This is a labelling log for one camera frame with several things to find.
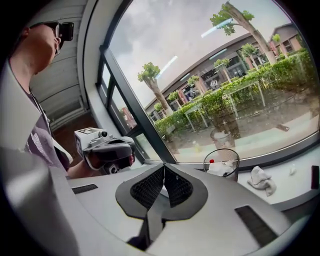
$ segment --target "black mesh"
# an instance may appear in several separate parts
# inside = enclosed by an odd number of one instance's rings
[[[148,210],[154,204],[164,185],[164,170],[159,169],[150,176],[134,184],[130,189],[131,196]]]
[[[194,190],[188,180],[169,169],[165,170],[164,186],[168,191],[171,207],[175,207],[187,200]]]

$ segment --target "purple shirt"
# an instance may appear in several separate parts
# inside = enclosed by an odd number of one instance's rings
[[[35,107],[40,111],[36,99],[26,93]],[[69,168],[69,160],[65,153],[54,146],[48,122],[43,113],[36,122],[25,145],[25,150],[41,157],[49,166],[65,169]]]

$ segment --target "black slot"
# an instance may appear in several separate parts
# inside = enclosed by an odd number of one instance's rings
[[[246,205],[234,210],[261,247],[278,237],[250,206]]]
[[[95,184],[90,184],[90,185],[85,185],[85,186],[73,187],[72,191],[75,194],[80,194],[80,193],[87,192],[87,191],[90,191],[90,190],[95,190],[97,188],[98,187]]]
[[[311,189],[312,190],[319,189],[319,166],[318,165],[311,166]]]

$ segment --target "white cloth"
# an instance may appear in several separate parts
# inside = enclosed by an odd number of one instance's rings
[[[210,163],[207,173],[222,177],[225,173],[232,173],[233,171],[234,169],[223,162],[213,162]]]
[[[257,190],[265,190],[266,196],[271,196],[277,189],[275,182],[267,175],[264,170],[256,166],[251,171],[251,179],[248,183]]]

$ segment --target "cloud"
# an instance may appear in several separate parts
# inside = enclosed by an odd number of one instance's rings
[[[210,18],[225,0],[133,0],[113,35],[110,48],[126,79],[143,106],[154,95],[137,79],[145,63],[163,68],[174,56],[178,59],[161,75],[158,85],[165,88],[199,59],[247,31],[236,26],[236,33],[226,36],[212,28]],[[252,24],[268,39],[274,27],[290,22],[271,0],[231,0],[240,11],[255,15]]]

